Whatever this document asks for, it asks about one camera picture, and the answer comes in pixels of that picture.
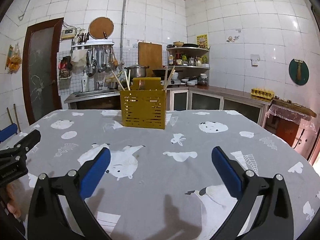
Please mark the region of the left hand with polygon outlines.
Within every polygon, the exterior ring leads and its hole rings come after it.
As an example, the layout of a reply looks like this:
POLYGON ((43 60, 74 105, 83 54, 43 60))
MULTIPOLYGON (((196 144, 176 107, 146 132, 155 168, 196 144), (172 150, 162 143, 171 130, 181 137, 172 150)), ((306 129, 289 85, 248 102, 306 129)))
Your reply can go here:
POLYGON ((5 192, 8 195, 7 208, 9 212, 16 219, 25 221, 27 213, 25 210, 25 190, 23 184, 19 180, 15 180, 6 186, 5 192))

